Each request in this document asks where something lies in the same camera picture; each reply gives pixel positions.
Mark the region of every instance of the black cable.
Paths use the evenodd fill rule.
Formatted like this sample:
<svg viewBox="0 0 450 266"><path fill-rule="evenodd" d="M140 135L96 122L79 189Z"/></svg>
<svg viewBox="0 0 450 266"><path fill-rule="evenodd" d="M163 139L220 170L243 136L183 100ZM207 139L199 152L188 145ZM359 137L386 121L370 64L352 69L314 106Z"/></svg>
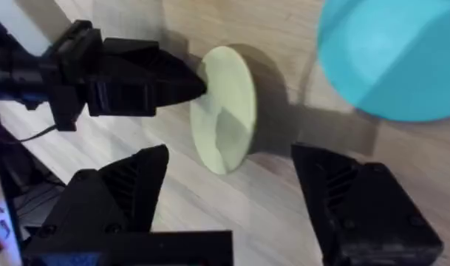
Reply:
<svg viewBox="0 0 450 266"><path fill-rule="evenodd" d="M42 136L44 136L45 134L47 134L47 133L49 133L49 132L51 132L51 131L54 131L54 130L56 130L56 129L57 129L57 126L56 126L56 125L53 125L53 126L48 127L47 129L45 129L45 130L39 132L38 134L35 134L35 135L32 136L32 137L28 137L28 138L25 138L25 139L23 139L23 140L14 140L14 141L0 140L0 143L3 143L3 144L9 144L9 145L15 145L15 144L19 144L19 143L25 143L25 142L27 142L27 141L34 140L34 139L36 139L36 138L38 138L38 137L42 137Z"/></svg>
<svg viewBox="0 0 450 266"><path fill-rule="evenodd" d="M52 200L52 199L54 199L54 198L56 198L56 197L59 197L59 195L56 194L56 195L50 197L49 199L46 199L46 200L44 200L43 202L37 204L34 208L31 208L29 211L27 211L27 212L25 212L25 213L23 213L23 214L19 214L19 215L18 215L18 218L21 218L22 216L25 216L25 215L29 214L31 211L34 211L35 209L41 207L43 204L49 202L50 200Z"/></svg>
<svg viewBox="0 0 450 266"><path fill-rule="evenodd" d="M51 184L51 185L60 186L60 187L62 187L62 188L66 188L66 187L67 187L66 184L59 183L59 182L52 181L52 180L44 180L44 182L45 182L45 183L48 183L48 184Z"/></svg>
<svg viewBox="0 0 450 266"><path fill-rule="evenodd" d="M24 208L28 203L32 202L35 199L38 199L41 196L44 196L45 194L51 192L53 189L55 188L55 185L53 185L52 187L50 187L49 189L47 189L44 192L41 192L39 194L37 194L36 196L30 198L29 200L23 200L23 202L19 205L19 207L16 208L16 211L20 211L22 208Z"/></svg>

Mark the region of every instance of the wood grain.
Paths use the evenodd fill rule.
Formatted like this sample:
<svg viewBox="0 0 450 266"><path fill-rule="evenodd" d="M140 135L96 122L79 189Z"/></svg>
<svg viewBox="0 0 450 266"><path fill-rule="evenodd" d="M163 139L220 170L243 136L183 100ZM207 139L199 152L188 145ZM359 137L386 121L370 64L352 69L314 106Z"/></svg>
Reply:
<svg viewBox="0 0 450 266"><path fill-rule="evenodd" d="M70 19L93 20L104 35L151 38L194 67L215 46L247 59L259 95L253 154L229 176L202 166L188 104L154 118L83 113L76 133L53 132L26 147L64 182L165 143L171 151L154 220L156 231L229 228L237 265L321 265L293 165L296 140L387 164L445 242L437 265L450 265L450 119L393 123L355 111L335 93L316 61L322 0L57 0ZM28 112L0 103L19 138L50 126L47 105Z"/></svg>

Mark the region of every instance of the blue object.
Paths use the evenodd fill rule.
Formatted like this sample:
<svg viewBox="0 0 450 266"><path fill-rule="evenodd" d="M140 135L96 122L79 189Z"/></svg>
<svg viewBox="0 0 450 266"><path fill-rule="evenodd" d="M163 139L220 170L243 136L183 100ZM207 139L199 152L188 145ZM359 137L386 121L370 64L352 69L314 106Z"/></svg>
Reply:
<svg viewBox="0 0 450 266"><path fill-rule="evenodd" d="M399 121L450 117L450 0L327 0L325 75L354 107Z"/></svg>

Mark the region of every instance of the round disc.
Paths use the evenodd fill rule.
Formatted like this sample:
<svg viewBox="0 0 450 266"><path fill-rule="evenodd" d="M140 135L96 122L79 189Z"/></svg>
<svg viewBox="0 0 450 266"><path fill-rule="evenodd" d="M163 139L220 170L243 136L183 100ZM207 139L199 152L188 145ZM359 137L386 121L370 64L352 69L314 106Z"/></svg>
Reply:
<svg viewBox="0 0 450 266"><path fill-rule="evenodd" d="M450 117L450 0L327 0L318 57L359 109L399 121Z"/></svg>
<svg viewBox="0 0 450 266"><path fill-rule="evenodd" d="M198 75L207 93L191 102L191 128L203 163L216 174L241 165L256 126L256 92L242 56L217 47L202 60Z"/></svg>

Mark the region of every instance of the black 3d-printed part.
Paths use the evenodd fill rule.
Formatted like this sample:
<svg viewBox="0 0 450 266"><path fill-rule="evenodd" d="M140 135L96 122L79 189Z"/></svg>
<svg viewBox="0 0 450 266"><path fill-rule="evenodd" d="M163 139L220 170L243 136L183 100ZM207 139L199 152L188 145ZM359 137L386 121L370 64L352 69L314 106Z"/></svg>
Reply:
<svg viewBox="0 0 450 266"><path fill-rule="evenodd" d="M390 170L324 149L292 147L328 266L431 265L443 243Z"/></svg>
<svg viewBox="0 0 450 266"><path fill-rule="evenodd" d="M24 259L32 266L233 265L230 231L149 232L167 163L162 145L79 171Z"/></svg>

